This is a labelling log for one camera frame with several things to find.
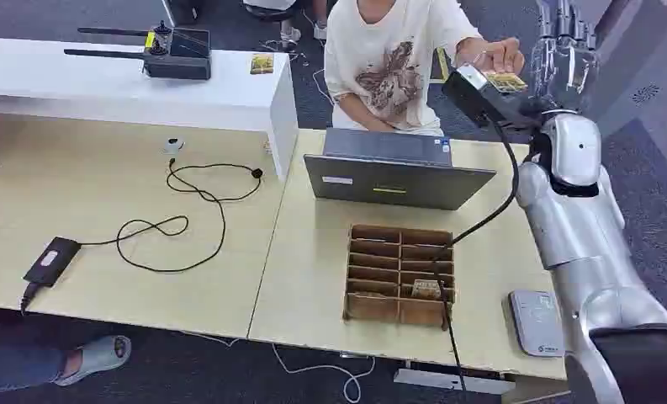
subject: table leg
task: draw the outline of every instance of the table leg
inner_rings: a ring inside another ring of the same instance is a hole
[[[514,375],[513,381],[516,387],[502,395],[502,404],[523,404],[569,393],[569,385],[565,380]]]

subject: wooden table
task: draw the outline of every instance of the wooden table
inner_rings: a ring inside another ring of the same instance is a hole
[[[497,175],[458,212],[316,199],[302,156],[320,153],[320,131],[302,130],[249,338],[436,364],[454,364],[449,336],[434,327],[343,321],[347,239],[352,224],[452,231],[486,217],[509,194],[511,166],[498,143],[453,141],[459,167]],[[526,146],[514,146],[519,157]],[[523,211],[515,203],[454,250],[453,326],[466,368],[542,379],[565,378],[560,359],[536,359],[518,347],[506,297],[516,289],[551,290]]]
[[[124,252],[164,268],[211,253],[221,230],[216,206],[165,185],[169,156],[161,149],[174,135],[186,141],[177,164],[238,162],[266,173],[256,194],[225,206],[221,254],[184,274],[152,274],[123,262],[112,245],[85,247],[31,310],[454,364],[439,328],[342,320],[347,233],[354,223],[455,233],[473,225],[509,192],[508,157],[495,143],[453,141],[456,165],[499,173],[461,210],[447,212],[317,200],[303,155],[321,151],[319,130],[300,132],[284,187],[264,133],[0,115],[0,307],[18,307],[22,276],[54,236],[102,241],[129,219],[186,214],[186,234],[148,233],[124,242]],[[515,146],[519,157],[525,149]],[[228,169],[184,175],[221,196],[253,185],[247,173]],[[553,290],[516,204],[455,247],[455,276],[453,325],[462,365],[516,380],[508,402],[562,391],[562,361],[525,355],[506,307],[512,290]]]
[[[221,253],[186,273],[153,274],[125,263],[114,245],[84,247],[29,309],[245,338],[283,192],[264,133],[0,116],[0,307],[18,308],[22,277],[55,236],[104,241],[130,219],[187,215],[181,236],[148,232],[123,242],[124,253],[158,268],[210,255],[220,213],[166,186],[170,157],[162,148],[172,136],[186,141],[177,165],[234,162],[265,173],[254,195],[225,204]],[[230,168],[182,175],[217,196],[242,195],[255,184]]]

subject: sneaker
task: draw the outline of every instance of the sneaker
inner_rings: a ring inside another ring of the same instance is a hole
[[[328,27],[319,27],[318,23],[315,23],[315,26],[313,27],[313,37],[316,38],[317,40],[326,40],[326,31],[328,30]]]
[[[289,42],[298,43],[300,39],[301,39],[301,31],[296,28],[292,28],[291,32],[289,33],[285,32],[281,33],[281,40],[287,40]]]

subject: person's hand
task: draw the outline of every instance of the person's hand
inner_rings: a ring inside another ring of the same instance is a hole
[[[519,50],[517,38],[507,38],[499,42],[467,38],[459,43],[458,54],[461,61],[472,63],[482,72],[519,74],[526,60]]]

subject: sandal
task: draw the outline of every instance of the sandal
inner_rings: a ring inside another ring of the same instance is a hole
[[[93,373],[119,368],[130,358],[132,342],[122,335],[110,335],[79,349],[83,355],[81,368],[73,375],[54,381],[55,384],[72,385]]]

